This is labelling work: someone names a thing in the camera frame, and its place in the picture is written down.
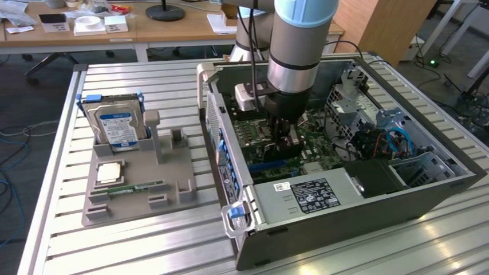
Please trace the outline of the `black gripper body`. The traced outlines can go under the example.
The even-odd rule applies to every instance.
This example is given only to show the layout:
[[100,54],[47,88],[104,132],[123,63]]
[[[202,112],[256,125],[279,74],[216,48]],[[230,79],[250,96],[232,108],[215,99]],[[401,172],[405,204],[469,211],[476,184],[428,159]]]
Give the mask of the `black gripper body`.
[[300,93],[272,93],[266,98],[267,118],[270,121],[282,119],[296,124],[300,116],[304,114],[308,101],[310,91]]

